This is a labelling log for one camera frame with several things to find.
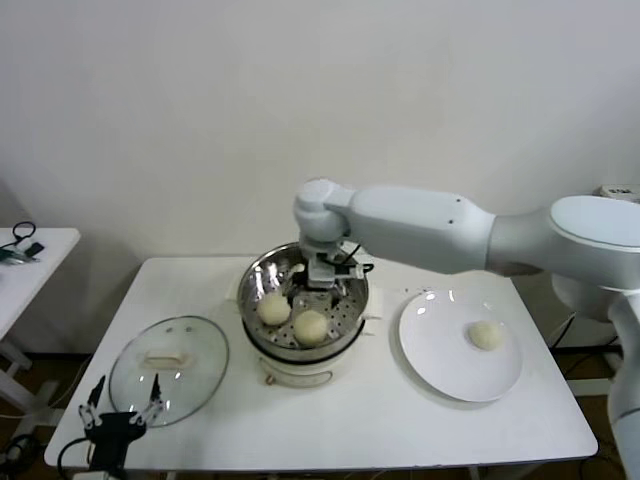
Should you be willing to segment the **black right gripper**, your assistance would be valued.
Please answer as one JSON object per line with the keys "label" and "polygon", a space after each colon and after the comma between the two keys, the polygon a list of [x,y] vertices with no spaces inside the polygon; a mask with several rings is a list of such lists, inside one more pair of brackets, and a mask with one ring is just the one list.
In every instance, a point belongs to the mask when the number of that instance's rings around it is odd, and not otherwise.
{"label": "black right gripper", "polygon": [[306,286],[306,290],[316,296],[328,297],[331,301],[340,301],[348,293],[348,288],[344,283],[336,282],[331,286],[312,287]]}

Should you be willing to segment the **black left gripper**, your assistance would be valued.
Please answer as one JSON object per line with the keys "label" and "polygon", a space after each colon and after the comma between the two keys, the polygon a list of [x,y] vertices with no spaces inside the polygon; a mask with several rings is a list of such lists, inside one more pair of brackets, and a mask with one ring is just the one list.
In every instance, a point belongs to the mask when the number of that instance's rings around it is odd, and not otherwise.
{"label": "black left gripper", "polygon": [[138,413],[99,414],[97,407],[104,388],[103,375],[91,390],[88,400],[78,406],[86,438],[94,445],[91,469],[123,469],[129,446],[140,439],[164,410],[159,375],[155,374],[146,406]]}

